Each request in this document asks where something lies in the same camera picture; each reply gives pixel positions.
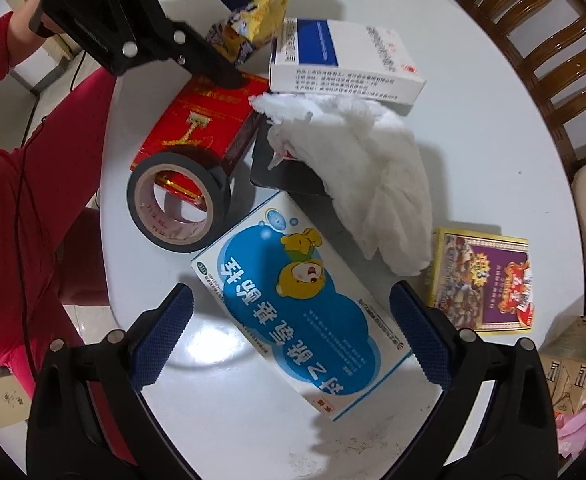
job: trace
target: roll of tape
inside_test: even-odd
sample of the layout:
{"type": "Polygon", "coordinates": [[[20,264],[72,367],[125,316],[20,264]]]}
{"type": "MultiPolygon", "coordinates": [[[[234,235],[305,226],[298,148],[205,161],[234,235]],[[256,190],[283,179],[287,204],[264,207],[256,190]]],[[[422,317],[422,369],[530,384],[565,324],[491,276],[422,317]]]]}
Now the roll of tape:
{"type": "Polygon", "coordinates": [[[163,152],[139,163],[129,177],[127,202],[137,228],[155,245],[176,253],[199,251],[224,234],[231,191],[221,167],[205,168],[188,156],[163,152]],[[175,171],[191,179],[202,192],[206,218],[175,219],[157,203],[155,178],[161,171],[175,171]]]}

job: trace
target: crumpled white tissue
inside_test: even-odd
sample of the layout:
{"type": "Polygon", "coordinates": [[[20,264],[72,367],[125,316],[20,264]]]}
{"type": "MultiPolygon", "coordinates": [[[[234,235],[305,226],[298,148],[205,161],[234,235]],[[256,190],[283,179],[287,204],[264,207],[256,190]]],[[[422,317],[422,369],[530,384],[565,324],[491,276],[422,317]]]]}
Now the crumpled white tissue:
{"type": "Polygon", "coordinates": [[[398,276],[431,262],[431,196],[413,133],[389,108],[353,96],[262,94],[253,108],[273,123],[279,164],[287,152],[324,181],[362,253],[379,250],[398,276]]]}

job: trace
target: white table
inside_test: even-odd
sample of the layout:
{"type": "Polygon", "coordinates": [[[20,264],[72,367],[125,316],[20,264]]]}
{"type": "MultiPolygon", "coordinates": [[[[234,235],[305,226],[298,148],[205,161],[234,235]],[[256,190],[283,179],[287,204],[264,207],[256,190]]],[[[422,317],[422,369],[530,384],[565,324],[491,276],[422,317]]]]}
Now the white table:
{"type": "MultiPolygon", "coordinates": [[[[227,14],[217,0],[163,0],[173,19],[200,32],[227,14]]],[[[431,185],[434,225],[464,225],[526,237],[535,273],[535,326],[582,308],[578,224],[540,114],[510,65],[453,0],[291,0],[289,15],[394,28],[427,80],[406,121],[431,185]]],[[[267,70],[267,53],[247,66],[267,70]]],[[[414,358],[338,422],[319,415],[285,384],[215,305],[191,270],[191,256],[150,243],[129,218],[129,164],[188,74],[173,62],[132,70],[118,83],[102,169],[102,238],[112,308],[128,328],[176,282],[192,287],[196,314],[167,367],[144,396],[168,436],[205,480],[377,480],[406,448],[439,396],[414,358]]],[[[248,183],[250,158],[236,174],[230,222],[272,194],[248,183]]],[[[365,261],[330,207],[302,204],[382,303],[395,277],[365,261]]],[[[512,343],[517,336],[494,338],[512,343]]],[[[452,458],[464,454],[489,398],[476,410],[452,458]]]]}

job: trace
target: blue and white medicine box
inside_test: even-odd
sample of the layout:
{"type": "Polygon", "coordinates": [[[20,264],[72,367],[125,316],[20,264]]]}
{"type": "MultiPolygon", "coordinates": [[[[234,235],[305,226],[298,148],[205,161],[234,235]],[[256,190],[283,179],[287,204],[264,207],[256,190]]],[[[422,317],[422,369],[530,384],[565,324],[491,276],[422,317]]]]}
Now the blue and white medicine box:
{"type": "Polygon", "coordinates": [[[406,105],[426,83],[393,30],[292,18],[273,42],[269,82],[272,92],[348,94],[406,105]]]}
{"type": "Polygon", "coordinates": [[[333,420],[410,353],[394,320],[284,192],[202,251],[193,269],[253,346],[333,420]]]}

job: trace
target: wooden chair backrest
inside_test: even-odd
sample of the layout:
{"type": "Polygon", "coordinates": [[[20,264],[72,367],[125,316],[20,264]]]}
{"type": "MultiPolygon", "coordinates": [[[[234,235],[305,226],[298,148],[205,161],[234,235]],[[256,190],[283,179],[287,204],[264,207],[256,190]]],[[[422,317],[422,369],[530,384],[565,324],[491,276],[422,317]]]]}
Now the wooden chair backrest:
{"type": "Polygon", "coordinates": [[[579,8],[579,18],[525,56],[508,36],[552,0],[457,1],[487,32],[526,85],[551,132],[567,176],[572,179],[577,158],[564,125],[586,111],[586,87],[556,104],[551,99],[586,75],[586,48],[546,75],[538,77],[535,71],[586,35],[586,0],[572,0],[573,5],[579,8]]]}

